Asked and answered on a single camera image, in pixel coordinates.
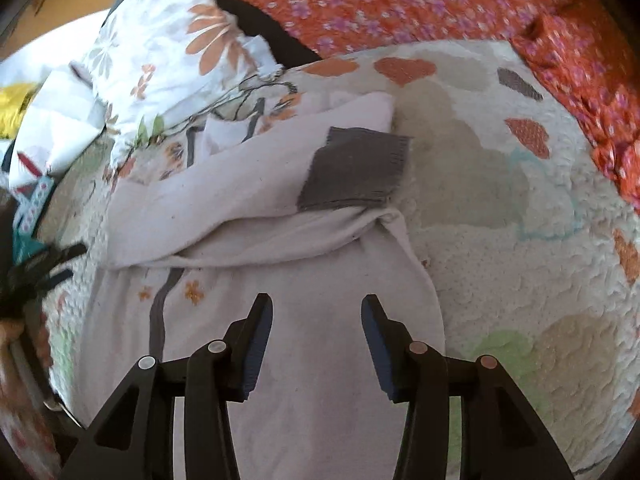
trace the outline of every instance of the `yellow cloth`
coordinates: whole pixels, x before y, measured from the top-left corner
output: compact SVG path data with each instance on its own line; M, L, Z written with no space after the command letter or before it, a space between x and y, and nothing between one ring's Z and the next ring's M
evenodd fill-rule
M18 83L0 88L0 139L15 139L38 85Z

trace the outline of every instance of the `floral pillow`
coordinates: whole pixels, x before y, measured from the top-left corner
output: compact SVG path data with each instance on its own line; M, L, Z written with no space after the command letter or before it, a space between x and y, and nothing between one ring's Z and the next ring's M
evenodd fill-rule
M114 168L241 86L282 72L266 41L242 34L215 0L124 0L82 63L107 105Z

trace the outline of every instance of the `quilted bedspread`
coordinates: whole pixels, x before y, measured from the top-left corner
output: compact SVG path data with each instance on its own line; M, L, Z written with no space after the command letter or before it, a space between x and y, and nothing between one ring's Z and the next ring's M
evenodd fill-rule
M323 60L216 112L229 120L263 114L254 133L268 135L270 123L302 110L305 92L337 89L394 95L394 131L414 138L394 201L436 287L447 354L500 359L578 478L597 478L639 414L639 222L595 169L577 121L499 41ZM40 229L47 241L91 245L74 279L45 304L52 381L66 398L117 186L102 179L110 142L101 137L76 162ZM182 133L138 151L119 178L170 178L186 166L190 144ZM458 406L451 432L454 470Z

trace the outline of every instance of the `polka dot fabric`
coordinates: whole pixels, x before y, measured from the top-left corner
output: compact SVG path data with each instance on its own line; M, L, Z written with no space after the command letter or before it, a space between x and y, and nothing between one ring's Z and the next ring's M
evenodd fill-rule
M636 60L599 0L245 0L323 57L424 40L511 40L640 208Z

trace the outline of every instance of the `bed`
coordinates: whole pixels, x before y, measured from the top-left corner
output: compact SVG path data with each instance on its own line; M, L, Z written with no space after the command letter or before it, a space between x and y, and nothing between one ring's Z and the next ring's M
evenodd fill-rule
M602 4L245 1L331 59L290 70L282 86L220 116L243 118L261 96L282 101L271 118L279 120L294 94L393 94L396 127L417 137L396 205L436 286L447 353L498 357L576 477L598 478L640 416L639 204L635 159L625 156L640 120L630 83L636 60ZM394 45L424 40L432 42ZM180 151L174 143L188 153L182 132L136 152L117 178L162 178L168 154ZM74 164L39 231L43 241L90 246L74 280L44 303L52 382L72 409L76 349L117 188L117 178L104 177L110 148L102 136ZM633 453L630 438L605 478L631 465Z

